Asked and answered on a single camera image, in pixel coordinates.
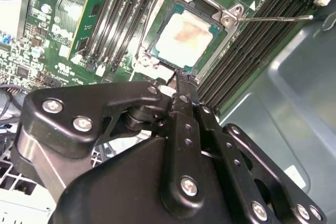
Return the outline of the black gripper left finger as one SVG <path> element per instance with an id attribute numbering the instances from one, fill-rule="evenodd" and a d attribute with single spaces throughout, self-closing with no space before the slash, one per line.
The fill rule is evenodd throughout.
<path id="1" fill-rule="evenodd" d="M 176 92 L 119 82 L 28 94 L 15 139 L 16 168 L 39 180 L 57 203 L 76 178 L 145 140 L 165 140 L 160 197 L 168 212 L 199 212 L 204 180 L 189 74 Z"/>

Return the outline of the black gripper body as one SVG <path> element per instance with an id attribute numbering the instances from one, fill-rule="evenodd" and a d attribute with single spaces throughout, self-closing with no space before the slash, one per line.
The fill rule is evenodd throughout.
<path id="1" fill-rule="evenodd" d="M 51 223 L 230 223 L 212 159 L 202 156 L 205 201 L 179 219 L 162 204 L 165 140 L 145 140 L 76 178 L 63 192 Z"/>

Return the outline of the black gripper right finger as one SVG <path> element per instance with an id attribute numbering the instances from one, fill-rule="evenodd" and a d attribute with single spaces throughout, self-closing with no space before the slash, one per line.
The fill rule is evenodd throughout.
<path id="1" fill-rule="evenodd" d="M 189 78 L 200 126 L 206 200 L 191 223 L 327 223 L 322 209 L 237 125 L 220 126 Z"/>

